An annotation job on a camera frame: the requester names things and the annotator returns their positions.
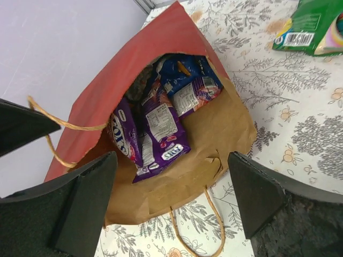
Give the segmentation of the purple Fox's candy packet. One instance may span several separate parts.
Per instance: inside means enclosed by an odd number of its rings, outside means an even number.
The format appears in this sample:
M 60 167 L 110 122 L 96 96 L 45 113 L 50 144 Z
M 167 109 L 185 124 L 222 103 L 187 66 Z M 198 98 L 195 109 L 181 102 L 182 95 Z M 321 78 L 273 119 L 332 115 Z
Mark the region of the purple Fox's candy packet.
M 137 167 L 134 183 L 160 174 L 191 150 L 187 133 L 159 79 L 147 87 L 139 104 L 138 121 L 143 165 Z

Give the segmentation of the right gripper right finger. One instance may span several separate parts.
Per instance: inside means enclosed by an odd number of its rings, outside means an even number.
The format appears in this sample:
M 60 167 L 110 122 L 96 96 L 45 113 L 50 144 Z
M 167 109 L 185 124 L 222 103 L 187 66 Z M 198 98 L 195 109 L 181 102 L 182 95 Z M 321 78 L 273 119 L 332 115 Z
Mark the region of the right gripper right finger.
M 228 166 L 255 256 L 342 256 L 342 195 L 271 170 L 239 152 Z

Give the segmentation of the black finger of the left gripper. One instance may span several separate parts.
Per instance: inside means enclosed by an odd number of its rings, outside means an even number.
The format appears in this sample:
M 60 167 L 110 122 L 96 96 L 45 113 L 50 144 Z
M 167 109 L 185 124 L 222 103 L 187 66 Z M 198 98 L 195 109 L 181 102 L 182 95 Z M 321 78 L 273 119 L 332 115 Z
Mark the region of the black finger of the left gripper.
M 44 114 L 1 99 L 1 156 L 61 129 Z

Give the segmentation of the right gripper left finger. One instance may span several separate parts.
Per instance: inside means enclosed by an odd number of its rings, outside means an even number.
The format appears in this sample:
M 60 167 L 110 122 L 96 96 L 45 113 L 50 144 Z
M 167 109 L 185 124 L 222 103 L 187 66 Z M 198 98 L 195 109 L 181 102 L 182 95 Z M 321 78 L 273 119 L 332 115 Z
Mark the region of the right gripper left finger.
M 117 155 L 1 199 L 1 256 L 94 256 Z

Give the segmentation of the blue Doritos chip bag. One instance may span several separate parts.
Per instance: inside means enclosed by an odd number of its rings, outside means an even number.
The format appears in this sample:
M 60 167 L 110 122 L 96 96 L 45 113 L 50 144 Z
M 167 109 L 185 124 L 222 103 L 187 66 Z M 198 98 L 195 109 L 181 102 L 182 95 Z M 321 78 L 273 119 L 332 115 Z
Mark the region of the blue Doritos chip bag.
M 205 56 L 166 54 L 153 68 L 180 119 L 211 102 L 223 90 Z

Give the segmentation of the red brown paper bag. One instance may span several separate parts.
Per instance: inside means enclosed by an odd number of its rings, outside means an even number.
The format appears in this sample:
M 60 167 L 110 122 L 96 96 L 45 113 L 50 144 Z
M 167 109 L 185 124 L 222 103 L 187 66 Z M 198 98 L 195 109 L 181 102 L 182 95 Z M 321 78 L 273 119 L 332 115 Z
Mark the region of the red brown paper bag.
M 191 151 L 162 174 L 133 184 L 133 164 L 118 154 L 104 223 L 117 232 L 118 249 L 125 256 L 146 254 L 126 232 L 127 225 L 159 221 L 205 193 L 226 172 L 229 154 L 247 153 L 257 134 L 213 48 L 184 7 L 175 2 L 128 41 L 76 99 L 69 123 L 86 126 L 87 130 L 64 128 L 45 177 L 47 182 L 114 150 L 105 134 L 110 112 L 139 72 L 166 53 L 206 57 L 224 90 L 212 103 L 185 119 Z

